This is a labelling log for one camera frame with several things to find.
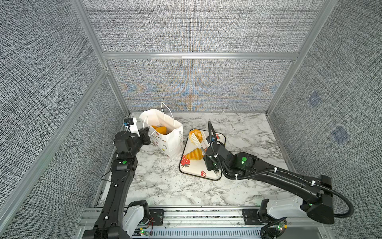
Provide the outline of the white paper gift bag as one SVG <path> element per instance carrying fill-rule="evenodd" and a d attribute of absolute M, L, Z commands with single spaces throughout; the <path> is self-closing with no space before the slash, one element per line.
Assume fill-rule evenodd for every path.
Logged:
<path fill-rule="evenodd" d="M 171 109 L 161 103 L 161 110 L 150 109 L 141 113 L 139 119 L 143 127 L 149 127 L 149 136 L 152 143 L 159 148 L 168 158 L 172 159 L 181 153 L 183 149 L 183 124 L 174 118 Z M 167 135 L 158 134 L 154 126 L 171 128 L 172 132 Z"/>

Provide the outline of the round bun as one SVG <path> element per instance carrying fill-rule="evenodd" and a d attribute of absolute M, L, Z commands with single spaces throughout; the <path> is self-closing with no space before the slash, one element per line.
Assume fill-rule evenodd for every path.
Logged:
<path fill-rule="evenodd" d="M 199 129 L 193 129 L 189 132 L 189 138 L 191 139 L 191 134 L 194 133 L 197 138 L 199 139 L 199 142 L 203 142 L 203 134 Z"/>

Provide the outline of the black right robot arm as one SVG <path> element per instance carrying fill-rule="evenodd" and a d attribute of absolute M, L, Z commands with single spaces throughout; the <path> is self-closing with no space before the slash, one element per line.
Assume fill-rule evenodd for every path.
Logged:
<path fill-rule="evenodd" d="M 206 158 L 222 170 L 226 178 L 252 179 L 286 190 L 302 199 L 298 208 L 309 218 L 327 225 L 334 224 L 333 194 L 326 190 L 332 189 L 329 176 L 315 178 L 296 174 L 248 153 L 233 154 L 216 143 L 208 147 Z"/>

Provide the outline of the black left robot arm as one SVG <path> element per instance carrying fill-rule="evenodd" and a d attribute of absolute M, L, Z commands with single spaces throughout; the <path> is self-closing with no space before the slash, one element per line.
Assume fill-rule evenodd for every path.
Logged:
<path fill-rule="evenodd" d="M 129 187 L 137 169 L 137 154 L 150 145 L 149 128 L 138 133 L 120 131 L 113 140 L 116 152 L 111 164 L 111 181 L 106 201 L 93 229 L 86 230 L 84 239 L 131 239 L 139 224 L 149 220 L 148 204 L 136 201 L 125 210 Z"/>

